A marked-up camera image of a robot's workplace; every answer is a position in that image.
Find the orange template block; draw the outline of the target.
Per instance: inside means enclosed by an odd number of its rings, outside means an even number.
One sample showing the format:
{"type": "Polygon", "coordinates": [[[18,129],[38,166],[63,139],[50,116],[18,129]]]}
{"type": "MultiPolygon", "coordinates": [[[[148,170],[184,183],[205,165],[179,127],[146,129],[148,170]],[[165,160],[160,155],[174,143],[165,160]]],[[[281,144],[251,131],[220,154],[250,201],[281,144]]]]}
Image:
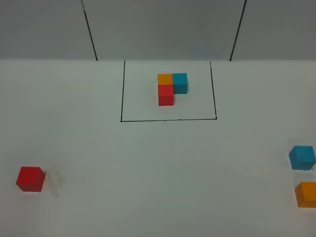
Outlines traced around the orange template block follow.
{"type": "Polygon", "coordinates": [[[172,85],[173,75],[172,74],[158,74],[158,85],[172,85]]]}

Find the red template block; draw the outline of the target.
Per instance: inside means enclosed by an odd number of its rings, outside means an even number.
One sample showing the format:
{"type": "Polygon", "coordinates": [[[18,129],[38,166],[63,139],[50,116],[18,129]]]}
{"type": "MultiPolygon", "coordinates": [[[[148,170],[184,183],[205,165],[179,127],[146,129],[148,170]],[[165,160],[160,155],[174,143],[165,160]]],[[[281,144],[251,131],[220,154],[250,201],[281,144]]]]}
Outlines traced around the red template block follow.
{"type": "Polygon", "coordinates": [[[158,85],[158,105],[173,106],[174,105],[174,90],[172,84],[158,85]]]}

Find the blue template block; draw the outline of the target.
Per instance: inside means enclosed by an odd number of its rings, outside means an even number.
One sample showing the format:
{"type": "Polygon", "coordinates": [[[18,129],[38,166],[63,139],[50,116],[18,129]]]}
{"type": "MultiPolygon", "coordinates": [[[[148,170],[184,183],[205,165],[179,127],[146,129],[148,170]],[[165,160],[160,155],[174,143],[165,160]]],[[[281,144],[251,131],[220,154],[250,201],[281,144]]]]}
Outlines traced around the blue template block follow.
{"type": "Polygon", "coordinates": [[[188,93],[188,78],[186,73],[172,74],[174,94],[188,93]]]}

